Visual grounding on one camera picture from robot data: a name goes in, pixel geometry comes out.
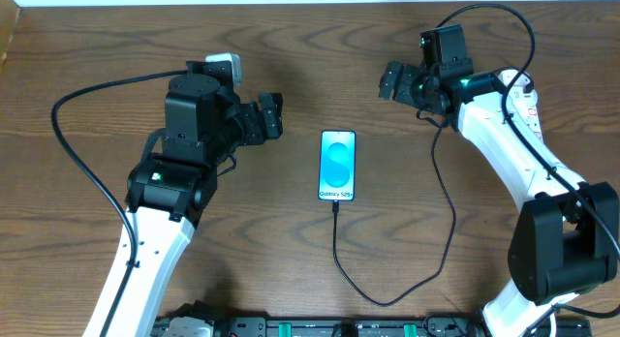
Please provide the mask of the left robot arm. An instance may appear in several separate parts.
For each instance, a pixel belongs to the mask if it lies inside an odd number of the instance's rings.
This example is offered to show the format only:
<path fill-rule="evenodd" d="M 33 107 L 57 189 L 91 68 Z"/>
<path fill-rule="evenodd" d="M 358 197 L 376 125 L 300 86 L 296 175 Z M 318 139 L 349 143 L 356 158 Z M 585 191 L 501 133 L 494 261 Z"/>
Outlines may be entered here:
<path fill-rule="evenodd" d="M 84 333 L 146 336 L 171 274 L 217 189 L 218 167 L 239 146 L 283 133 L 283 97 L 241 102 L 232 61 L 193 62 L 170 80 L 164 128 L 153 132 L 128 176 L 112 267 Z"/>

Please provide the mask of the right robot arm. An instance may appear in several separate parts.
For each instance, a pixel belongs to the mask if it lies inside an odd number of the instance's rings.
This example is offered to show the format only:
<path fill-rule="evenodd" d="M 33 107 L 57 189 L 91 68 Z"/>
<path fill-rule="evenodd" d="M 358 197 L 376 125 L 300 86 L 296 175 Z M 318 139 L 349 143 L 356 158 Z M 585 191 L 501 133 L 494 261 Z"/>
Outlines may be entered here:
<path fill-rule="evenodd" d="M 618 195 L 605 182 L 586 182 L 545 146 L 528 75 L 476 72 L 458 25 L 424 31 L 420 46 L 419 66 L 387 64 L 380 96 L 474 144 L 519 213 L 508 251 L 511 278 L 484 306 L 483 330 L 557 335 L 556 313 L 618 273 Z"/>

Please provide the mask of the blue-screen Galaxy smartphone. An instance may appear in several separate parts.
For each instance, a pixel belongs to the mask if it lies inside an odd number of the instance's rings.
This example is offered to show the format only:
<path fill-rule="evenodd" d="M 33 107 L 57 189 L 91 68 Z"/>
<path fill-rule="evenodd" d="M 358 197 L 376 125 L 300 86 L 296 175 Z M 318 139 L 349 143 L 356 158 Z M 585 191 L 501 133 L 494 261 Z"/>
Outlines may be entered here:
<path fill-rule="evenodd" d="M 318 183 L 320 200 L 352 201 L 355 198 L 356 143 L 354 131 L 322 132 Z"/>

